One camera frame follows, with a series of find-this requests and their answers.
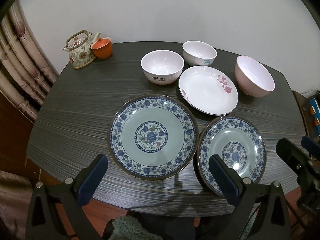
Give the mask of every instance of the white plate with pink flowers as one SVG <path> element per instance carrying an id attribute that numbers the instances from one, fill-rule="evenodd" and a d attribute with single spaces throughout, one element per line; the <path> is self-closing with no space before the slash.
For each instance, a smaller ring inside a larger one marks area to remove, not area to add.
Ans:
<path id="1" fill-rule="evenodd" d="M 179 89 L 190 105 L 206 114 L 228 114 L 238 104 L 238 91 L 231 79 L 212 67 L 186 69 L 180 76 Z"/>

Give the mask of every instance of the teapot spout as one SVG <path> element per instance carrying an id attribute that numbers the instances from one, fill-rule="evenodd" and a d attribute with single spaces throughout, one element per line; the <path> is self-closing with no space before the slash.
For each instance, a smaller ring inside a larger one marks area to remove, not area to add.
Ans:
<path id="1" fill-rule="evenodd" d="M 93 38 L 93 40 L 92 40 L 92 44 L 94 44 L 94 43 L 98 40 L 100 34 L 101 34 L 101 33 L 99 33 L 99 32 L 96 33 L 96 35 L 94 36 L 94 38 Z"/>

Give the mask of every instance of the blue and white floral plate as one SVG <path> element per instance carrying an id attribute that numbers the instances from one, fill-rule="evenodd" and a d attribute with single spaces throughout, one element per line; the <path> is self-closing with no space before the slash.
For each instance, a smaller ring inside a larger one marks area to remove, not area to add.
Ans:
<path id="1" fill-rule="evenodd" d="M 229 168 L 242 178 L 258 182 L 266 166 L 266 149 L 261 135 L 246 120 L 233 115 L 214 119 L 200 136 L 197 164 L 203 182 L 223 196 L 209 171 L 209 158 L 218 154 Z"/>
<path id="2" fill-rule="evenodd" d="M 168 178 L 192 159 L 198 126 L 181 102 L 163 95 L 135 98 L 113 117 L 109 151 L 125 172 L 140 179 Z"/>

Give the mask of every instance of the blue gripper pad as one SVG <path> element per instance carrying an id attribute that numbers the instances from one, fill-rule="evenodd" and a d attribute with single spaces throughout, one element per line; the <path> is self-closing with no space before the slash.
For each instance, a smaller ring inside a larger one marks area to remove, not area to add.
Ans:
<path id="1" fill-rule="evenodd" d="M 227 202 L 232 206 L 237 206 L 240 203 L 240 189 L 233 182 L 231 177 L 225 171 L 223 166 L 217 160 L 220 158 L 217 154 L 212 155 L 209 159 L 209 170 L 224 194 Z"/>
<path id="2" fill-rule="evenodd" d="M 83 183 L 77 189 L 77 199 L 76 200 L 77 200 L 77 205 L 79 207 L 82 207 L 82 206 L 87 205 L 89 203 L 90 199 L 92 198 L 94 192 L 96 191 L 97 187 L 99 186 L 107 169 L 108 169 L 107 157 L 103 154 L 99 154 L 93 160 L 93 162 L 89 165 L 88 168 L 84 168 L 83 170 L 80 171 L 78 176 L 80 176 L 80 178 L 79 178 L 80 180 L 83 179 Z"/>
<path id="3" fill-rule="evenodd" d="M 305 148 L 311 155 L 320 160 L 320 145 L 317 144 L 314 140 L 312 140 L 308 136 L 303 136 L 301 139 L 301 146 Z"/>

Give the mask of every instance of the pink bowl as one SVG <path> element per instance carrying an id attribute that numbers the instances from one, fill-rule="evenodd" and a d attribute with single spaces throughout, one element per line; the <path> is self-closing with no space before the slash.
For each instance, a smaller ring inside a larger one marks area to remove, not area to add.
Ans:
<path id="1" fill-rule="evenodd" d="M 253 58 L 237 57 L 235 75 L 240 89 L 249 96 L 263 97 L 275 89 L 269 71 Z"/>

